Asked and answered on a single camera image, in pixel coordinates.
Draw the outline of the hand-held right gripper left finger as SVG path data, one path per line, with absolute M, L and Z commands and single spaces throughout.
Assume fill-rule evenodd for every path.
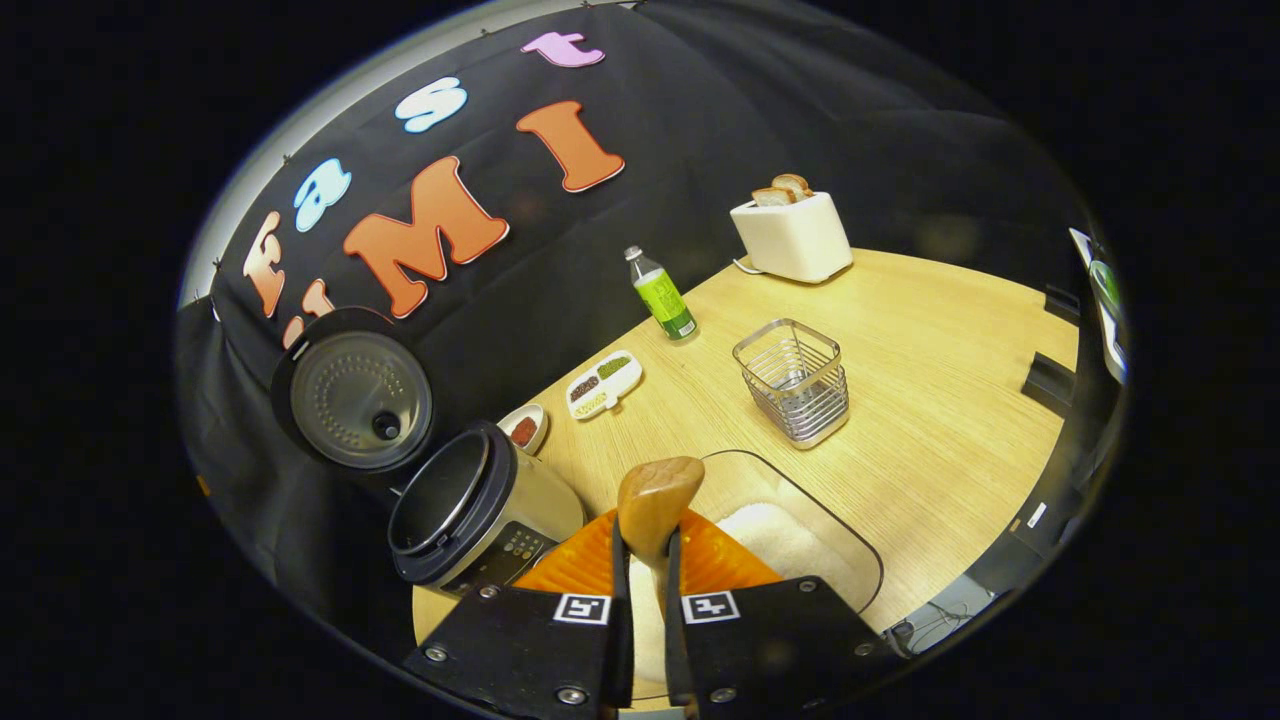
M 616 520 L 590 521 L 512 585 L 470 591 L 404 670 L 488 717 L 618 717 L 634 700 L 634 619 Z

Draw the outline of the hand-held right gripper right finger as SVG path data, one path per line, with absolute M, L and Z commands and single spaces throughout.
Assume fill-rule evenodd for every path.
M 692 510 L 668 541 L 666 684 L 699 719 L 810 719 L 905 660 L 820 575 L 785 578 Z

